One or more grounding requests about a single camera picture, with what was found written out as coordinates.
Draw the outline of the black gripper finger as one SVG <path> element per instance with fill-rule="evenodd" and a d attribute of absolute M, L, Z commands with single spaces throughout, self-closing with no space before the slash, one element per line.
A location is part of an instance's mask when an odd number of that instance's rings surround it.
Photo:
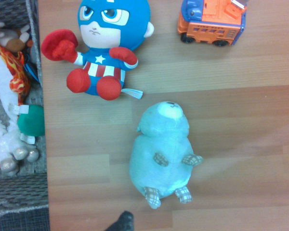
<path fill-rule="evenodd" d="M 134 231 L 134 216 L 129 211 L 120 214 L 116 222 L 111 224 L 105 231 Z"/>

